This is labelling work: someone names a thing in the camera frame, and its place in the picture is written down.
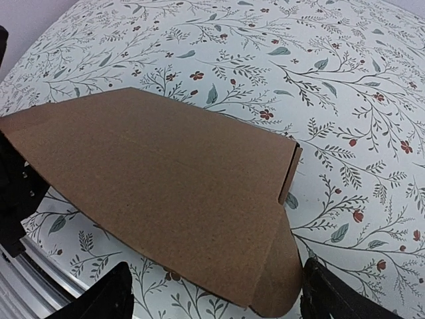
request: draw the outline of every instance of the black clamp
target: black clamp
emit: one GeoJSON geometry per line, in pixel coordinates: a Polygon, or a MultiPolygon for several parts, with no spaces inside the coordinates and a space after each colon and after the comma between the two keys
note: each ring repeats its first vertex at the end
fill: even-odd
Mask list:
{"type": "Polygon", "coordinates": [[[304,266],[303,319],[402,319],[395,313],[360,295],[318,260],[304,266]]]}
{"type": "Polygon", "coordinates": [[[39,207],[48,183],[0,133],[0,245],[16,257],[25,251],[21,221],[39,207]]]}
{"type": "Polygon", "coordinates": [[[3,61],[3,57],[5,56],[8,37],[9,33],[0,25],[0,66],[1,62],[3,61]]]}
{"type": "Polygon", "coordinates": [[[134,307],[131,282],[128,264],[120,262],[80,298],[47,319],[131,319],[134,307]]]}

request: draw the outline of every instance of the red flower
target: red flower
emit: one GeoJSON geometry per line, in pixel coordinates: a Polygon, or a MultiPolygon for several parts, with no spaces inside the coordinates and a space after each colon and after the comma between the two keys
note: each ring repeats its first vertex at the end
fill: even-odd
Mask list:
{"type": "Polygon", "coordinates": [[[260,117],[269,120],[270,118],[273,118],[273,113],[270,113],[268,110],[260,111],[260,117]]]}
{"type": "Polygon", "coordinates": [[[360,209],[356,209],[353,213],[353,218],[356,223],[361,223],[363,221],[363,213],[360,212],[360,209]]]}
{"type": "Polygon", "coordinates": [[[166,267],[163,267],[163,268],[167,272],[167,274],[165,274],[165,280],[167,280],[167,281],[171,281],[171,280],[180,281],[181,276],[179,274],[177,274],[176,272],[174,272],[171,269],[168,269],[166,267]]]}
{"type": "Polygon", "coordinates": [[[373,94],[373,97],[376,98],[379,102],[382,102],[383,100],[385,100],[384,96],[377,92],[376,94],[373,94]]]}
{"type": "Polygon", "coordinates": [[[381,259],[378,263],[377,263],[377,269],[379,272],[381,272],[381,270],[385,270],[386,268],[386,261],[381,259]]]}
{"type": "Polygon", "coordinates": [[[131,75],[132,76],[137,76],[139,74],[141,74],[141,71],[139,69],[137,69],[137,70],[134,70],[134,72],[131,75]]]}
{"type": "Polygon", "coordinates": [[[194,74],[191,74],[191,78],[196,81],[196,80],[202,80],[202,78],[204,77],[204,74],[196,71],[194,74]]]}
{"type": "Polygon", "coordinates": [[[167,77],[165,78],[167,81],[172,81],[172,80],[174,80],[174,78],[175,78],[175,73],[173,74],[173,73],[171,73],[171,74],[168,74],[167,75],[167,77]]]}
{"type": "Polygon", "coordinates": [[[401,149],[406,152],[406,154],[413,153],[412,148],[409,146],[408,141],[401,141],[401,149]]]}
{"type": "Polygon", "coordinates": [[[413,240],[420,241],[420,231],[418,229],[413,232],[413,240]]]}

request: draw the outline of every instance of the green leaf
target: green leaf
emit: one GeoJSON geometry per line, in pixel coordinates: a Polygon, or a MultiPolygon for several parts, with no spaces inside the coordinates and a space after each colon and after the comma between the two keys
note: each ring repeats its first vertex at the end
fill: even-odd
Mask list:
{"type": "Polygon", "coordinates": [[[385,245],[385,244],[388,244],[388,243],[386,243],[384,241],[379,241],[378,239],[375,239],[374,241],[371,241],[367,246],[370,249],[375,249],[375,248],[380,247],[380,246],[385,245]]]}
{"type": "Polygon", "coordinates": [[[269,52],[268,55],[289,55],[291,51],[286,47],[278,47],[274,49],[272,52],[269,52]]]}
{"type": "Polygon", "coordinates": [[[381,30],[379,30],[379,29],[373,30],[372,33],[374,33],[376,35],[384,35],[384,33],[381,30]]]}
{"type": "Polygon", "coordinates": [[[104,66],[111,59],[112,53],[109,54],[100,64],[99,66],[104,66]]]}
{"type": "Polygon", "coordinates": [[[381,84],[379,82],[367,82],[365,83],[367,86],[380,86],[381,84]]]}
{"type": "Polygon", "coordinates": [[[375,60],[372,60],[372,64],[373,64],[373,67],[375,68],[375,71],[377,71],[377,72],[381,71],[381,67],[379,66],[378,63],[376,63],[375,60]]]}
{"type": "Polygon", "coordinates": [[[41,49],[43,50],[43,49],[47,48],[47,46],[48,46],[49,44],[51,44],[51,42],[48,42],[47,44],[45,44],[45,45],[44,45],[44,47],[43,47],[43,48],[41,48],[41,49]]]}
{"type": "Polygon", "coordinates": [[[251,6],[253,6],[251,3],[246,2],[246,1],[239,1],[238,4],[239,5],[251,5],[251,6]]]}
{"type": "Polygon", "coordinates": [[[62,70],[60,70],[59,72],[57,72],[54,76],[53,76],[53,78],[58,78],[63,72],[65,72],[66,71],[66,68],[63,68],[62,70]]]}
{"type": "Polygon", "coordinates": [[[215,103],[217,101],[217,98],[218,98],[217,90],[215,88],[215,85],[212,85],[210,92],[208,92],[207,104],[215,103]]]}
{"type": "Polygon", "coordinates": [[[297,209],[298,207],[297,197],[293,196],[291,193],[288,193],[285,203],[287,203],[291,209],[297,209]]]}
{"type": "Polygon", "coordinates": [[[345,234],[347,234],[349,224],[342,225],[336,232],[334,232],[331,235],[331,242],[332,243],[339,243],[342,241],[345,237],[345,234]]]}
{"type": "Polygon", "coordinates": [[[314,64],[314,67],[317,70],[323,70],[327,66],[328,62],[329,62],[328,58],[326,58],[325,60],[319,60],[314,64]]]}
{"type": "Polygon", "coordinates": [[[185,53],[183,55],[179,55],[179,56],[176,56],[176,57],[177,58],[189,58],[189,57],[194,56],[194,55],[195,55],[195,50],[190,50],[188,53],[185,53]]]}
{"type": "Polygon", "coordinates": [[[337,89],[336,88],[334,88],[332,85],[330,85],[329,83],[327,83],[327,82],[322,82],[322,84],[324,85],[324,86],[326,86],[328,89],[329,89],[329,91],[331,91],[332,92],[332,94],[333,95],[335,95],[335,97],[337,98],[337,89]]]}
{"type": "Polygon", "coordinates": [[[289,93],[288,91],[285,90],[275,90],[273,91],[274,94],[278,94],[278,95],[290,95],[292,97],[294,97],[291,93],[289,93]]]}
{"type": "Polygon", "coordinates": [[[55,233],[57,231],[60,231],[63,228],[63,226],[65,226],[65,224],[66,224],[66,219],[63,215],[56,218],[56,221],[54,221],[54,223],[52,224],[52,227],[48,231],[48,236],[51,233],[55,233]]]}
{"type": "Polygon", "coordinates": [[[139,10],[142,8],[141,5],[138,5],[137,8],[134,9],[133,14],[136,14],[137,12],[139,12],[139,10]]]}

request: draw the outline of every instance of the floral pattern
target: floral pattern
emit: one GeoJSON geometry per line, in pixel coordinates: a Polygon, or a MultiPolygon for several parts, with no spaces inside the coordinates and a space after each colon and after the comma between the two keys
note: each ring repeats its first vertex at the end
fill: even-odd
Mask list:
{"type": "MultiPolygon", "coordinates": [[[[0,113],[134,86],[295,139],[304,151],[286,210],[302,259],[419,319],[424,58],[425,21],[379,0],[80,0],[0,84],[0,113]]],[[[53,189],[24,225],[86,284],[126,260],[140,318],[257,318],[135,253],[53,189]]]]}

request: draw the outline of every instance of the cardboard box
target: cardboard box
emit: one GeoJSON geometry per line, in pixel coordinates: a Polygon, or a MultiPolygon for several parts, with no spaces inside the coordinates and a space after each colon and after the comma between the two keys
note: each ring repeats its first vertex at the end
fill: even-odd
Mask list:
{"type": "Polygon", "coordinates": [[[302,269],[282,205],[294,141],[132,88],[24,110],[0,130],[137,252],[262,316],[296,301],[302,269]]]}

